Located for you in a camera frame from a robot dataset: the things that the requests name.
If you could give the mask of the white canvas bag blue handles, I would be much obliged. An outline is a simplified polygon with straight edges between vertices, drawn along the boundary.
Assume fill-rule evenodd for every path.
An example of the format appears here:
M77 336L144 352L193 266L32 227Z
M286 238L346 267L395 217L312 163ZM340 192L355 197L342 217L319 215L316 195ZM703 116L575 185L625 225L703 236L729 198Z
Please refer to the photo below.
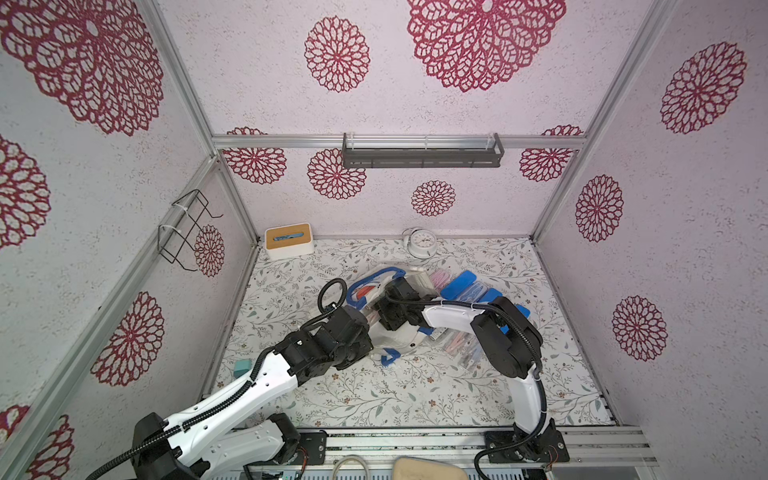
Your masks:
M422 267L377 267L347 289L346 304L361 312L369 324L370 356L388 367L410 354L435 329L421 319L418 306L404 301L433 300L437 290Z

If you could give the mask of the clear pink case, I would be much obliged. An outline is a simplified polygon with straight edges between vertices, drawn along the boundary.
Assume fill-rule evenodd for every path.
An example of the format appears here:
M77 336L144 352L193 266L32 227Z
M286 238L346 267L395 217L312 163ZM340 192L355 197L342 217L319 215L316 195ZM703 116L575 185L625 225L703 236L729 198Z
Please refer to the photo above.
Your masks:
M445 329L437 337L437 344L450 359L465 370L477 368L484 359L482 347L472 333Z

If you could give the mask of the clear blue compass set case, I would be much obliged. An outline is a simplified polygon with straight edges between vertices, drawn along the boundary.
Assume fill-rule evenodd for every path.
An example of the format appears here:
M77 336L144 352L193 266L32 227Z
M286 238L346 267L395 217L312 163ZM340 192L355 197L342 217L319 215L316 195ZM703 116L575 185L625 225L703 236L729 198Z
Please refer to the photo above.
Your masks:
M457 298L457 301L475 303L478 302L487 292L488 287L480 282L475 281L469 285Z

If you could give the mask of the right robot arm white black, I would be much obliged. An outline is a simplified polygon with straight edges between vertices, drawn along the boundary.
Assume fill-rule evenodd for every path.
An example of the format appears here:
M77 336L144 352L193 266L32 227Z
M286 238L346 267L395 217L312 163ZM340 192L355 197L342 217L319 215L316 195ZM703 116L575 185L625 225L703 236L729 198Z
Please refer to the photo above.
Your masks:
M549 415L541 378L543 337L512 301L504 296L480 303L422 296L406 278L398 278L386 285L373 308L388 331L410 324L473 334L490 365L508 379L513 430L485 435L485 448L473 459L480 478L488 477L481 467L484 459L544 463L547 468L570 460L563 435Z

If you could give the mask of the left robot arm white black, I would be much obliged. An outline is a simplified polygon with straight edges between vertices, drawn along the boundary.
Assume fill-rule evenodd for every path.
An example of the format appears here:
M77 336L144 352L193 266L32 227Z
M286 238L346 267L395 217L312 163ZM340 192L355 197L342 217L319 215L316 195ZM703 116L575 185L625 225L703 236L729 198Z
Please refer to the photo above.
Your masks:
M345 304L345 280L328 281L318 294L320 314L265 348L251 370L205 400L162 418L151 413L134 428L132 447L88 474L99 479L129 462L138 479L200 479L214 468L214 449L265 404L344 370L373 349L365 316Z

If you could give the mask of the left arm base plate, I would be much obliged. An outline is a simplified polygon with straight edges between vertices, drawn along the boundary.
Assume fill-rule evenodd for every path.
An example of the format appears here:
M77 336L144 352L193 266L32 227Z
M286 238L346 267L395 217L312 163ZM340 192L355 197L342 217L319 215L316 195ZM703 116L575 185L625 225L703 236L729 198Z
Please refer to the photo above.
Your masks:
M301 467L322 465L325 462L328 434L325 430L300 430L278 450L265 465L289 465Z

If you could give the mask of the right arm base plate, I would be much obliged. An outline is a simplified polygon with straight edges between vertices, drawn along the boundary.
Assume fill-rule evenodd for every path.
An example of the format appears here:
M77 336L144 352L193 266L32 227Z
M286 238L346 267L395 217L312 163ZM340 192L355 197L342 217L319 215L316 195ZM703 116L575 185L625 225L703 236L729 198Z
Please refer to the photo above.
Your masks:
M515 443L525 437L525 432L513 427L510 430L490 430L484 433L487 449L500 448ZM492 464L513 462L565 463L570 461L570 454L563 435L553 424L547 426L535 439L515 449L495 452L489 455Z

